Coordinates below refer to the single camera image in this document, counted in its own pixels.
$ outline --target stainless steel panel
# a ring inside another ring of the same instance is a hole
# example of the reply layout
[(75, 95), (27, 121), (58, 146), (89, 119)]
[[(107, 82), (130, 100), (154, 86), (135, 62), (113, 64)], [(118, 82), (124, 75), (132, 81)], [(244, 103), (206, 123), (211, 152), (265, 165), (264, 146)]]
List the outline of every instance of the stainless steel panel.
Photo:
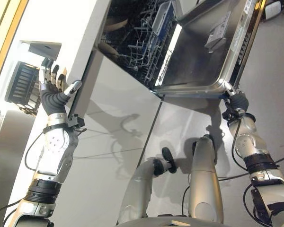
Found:
[[(197, 6), (180, 20), (182, 30), (177, 44), (162, 84), (154, 91), (169, 96), (221, 95), (224, 81), (230, 81), (233, 74), (233, 77), (240, 78), (264, 3), (264, 0), (213, 0)], [(229, 12), (220, 47), (214, 50), (205, 48), (210, 33)], [(244, 43), (247, 31), (249, 40)], [(243, 43), (245, 49), (238, 64)]]
[[(0, 208), (9, 202), (34, 117), (9, 110), (0, 119)], [(0, 212), (0, 226), (5, 212)]]

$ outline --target black joint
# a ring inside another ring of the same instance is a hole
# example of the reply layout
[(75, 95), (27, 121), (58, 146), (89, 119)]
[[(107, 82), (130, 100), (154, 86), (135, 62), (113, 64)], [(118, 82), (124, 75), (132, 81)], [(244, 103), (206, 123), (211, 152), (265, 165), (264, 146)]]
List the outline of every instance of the black joint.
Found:
[(157, 159), (157, 158), (154, 159), (153, 160), (153, 165), (154, 165), (154, 168), (155, 168), (153, 174), (155, 176), (159, 176), (159, 175), (164, 173), (164, 166), (163, 166), (162, 162), (159, 159)]
[(78, 117), (77, 114), (72, 115), (69, 118), (68, 126), (71, 127), (76, 127), (76, 128), (81, 128), (85, 125), (84, 119)]
[(234, 110), (243, 109), (247, 111), (249, 102), (243, 93), (236, 93), (235, 95), (230, 96), (230, 106)]
[(59, 70), (59, 65), (55, 65), (55, 67), (53, 68), (53, 73), (57, 74)]
[(177, 166), (176, 166), (175, 160), (169, 148), (162, 148), (162, 155), (163, 155), (164, 160), (166, 160), (167, 162), (171, 164), (171, 168), (169, 168), (169, 172), (171, 174), (174, 174), (177, 171)]
[(277, 169), (277, 165), (271, 158), (270, 154), (250, 155), (244, 158), (244, 162), (249, 174), (266, 169)]
[(43, 61), (42, 61), (42, 63), (41, 63), (41, 66), (46, 67), (47, 64), (48, 64), (48, 58), (44, 58)]
[(58, 182), (34, 179), (24, 199), (32, 202), (53, 204), (58, 197), (61, 185)]

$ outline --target gray floor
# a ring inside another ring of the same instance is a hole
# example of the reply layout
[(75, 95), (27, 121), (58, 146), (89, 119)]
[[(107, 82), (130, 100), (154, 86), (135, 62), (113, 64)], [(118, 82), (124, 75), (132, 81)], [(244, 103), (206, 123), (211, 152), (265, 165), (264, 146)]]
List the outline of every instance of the gray floor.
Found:
[[(284, 157), (284, 15), (261, 23), (253, 48), (240, 81), (249, 99), (249, 112), (257, 119), (257, 129), (267, 142), (274, 160)], [(192, 142), (206, 134), (214, 136), (217, 147), (218, 176), (241, 174), (231, 159), (230, 135), (226, 122), (221, 118), (224, 103), (207, 99), (167, 99), (162, 105), (144, 159), (159, 156), (160, 149), (169, 147), (179, 166), (176, 174), (154, 179), (149, 216), (181, 213), (181, 200), (188, 186)], [(284, 173), (284, 162), (281, 163)], [(220, 184), (224, 206), (224, 223), (229, 226), (258, 226), (246, 213), (242, 194), (249, 184), (248, 177)], [(185, 199), (187, 214), (188, 198)], [(251, 196), (247, 197), (252, 208)]]

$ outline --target robotic hand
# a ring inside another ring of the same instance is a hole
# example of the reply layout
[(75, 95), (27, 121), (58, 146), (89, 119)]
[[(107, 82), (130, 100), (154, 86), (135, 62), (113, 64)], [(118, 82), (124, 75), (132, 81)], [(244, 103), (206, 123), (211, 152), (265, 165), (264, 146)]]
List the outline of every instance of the robotic hand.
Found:
[(265, 226), (284, 227), (284, 176), (267, 151), (265, 141), (258, 135), (255, 117), (246, 113), (248, 100), (225, 83), (229, 99), (222, 114), (235, 139), (235, 149), (249, 172), (254, 206)]
[(53, 214), (55, 200), (72, 164), (73, 152), (78, 144), (75, 128), (84, 126), (77, 115), (68, 119), (65, 105), (81, 86), (73, 82), (64, 92), (55, 85), (50, 73), (53, 62), (45, 58), (39, 70), (41, 103), (48, 115), (44, 152), (34, 174), (27, 195), (21, 200), (10, 227), (53, 227), (47, 218)]

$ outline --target black strap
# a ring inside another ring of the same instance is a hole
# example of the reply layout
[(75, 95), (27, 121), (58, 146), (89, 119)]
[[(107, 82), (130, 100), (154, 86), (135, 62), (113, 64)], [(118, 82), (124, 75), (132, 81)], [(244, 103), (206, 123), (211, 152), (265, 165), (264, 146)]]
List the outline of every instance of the black strap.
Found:
[(284, 202), (275, 202), (267, 205), (269, 210), (272, 210), (272, 215), (277, 215), (281, 211), (284, 211)]
[(43, 129), (43, 134), (46, 134), (49, 131), (54, 130), (54, 129), (66, 129), (66, 128), (68, 128), (67, 123), (54, 124), (54, 125), (47, 126), (46, 128), (44, 128)]

